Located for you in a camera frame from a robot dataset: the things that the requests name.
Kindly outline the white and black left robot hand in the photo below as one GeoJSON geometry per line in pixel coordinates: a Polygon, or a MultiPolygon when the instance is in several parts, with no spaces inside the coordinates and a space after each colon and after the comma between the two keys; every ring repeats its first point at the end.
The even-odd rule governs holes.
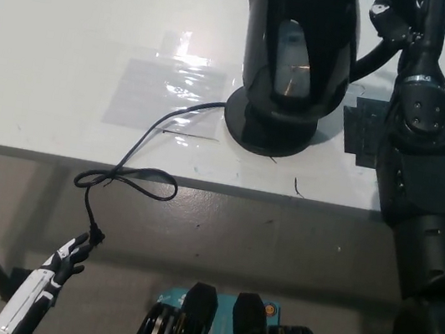
{"type": "Polygon", "coordinates": [[[33,334],[65,282],[84,271],[92,250],[88,238],[84,233],[71,239],[30,273],[0,312],[0,334],[33,334]]]}

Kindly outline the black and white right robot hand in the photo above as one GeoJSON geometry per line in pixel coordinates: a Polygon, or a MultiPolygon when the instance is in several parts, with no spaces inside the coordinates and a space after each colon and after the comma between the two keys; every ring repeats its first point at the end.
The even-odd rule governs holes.
{"type": "Polygon", "coordinates": [[[445,38],[445,0],[375,0],[369,14],[381,42],[356,61],[353,80],[371,75],[402,51],[398,80],[414,81],[422,75],[445,87],[439,66],[445,38]]]}

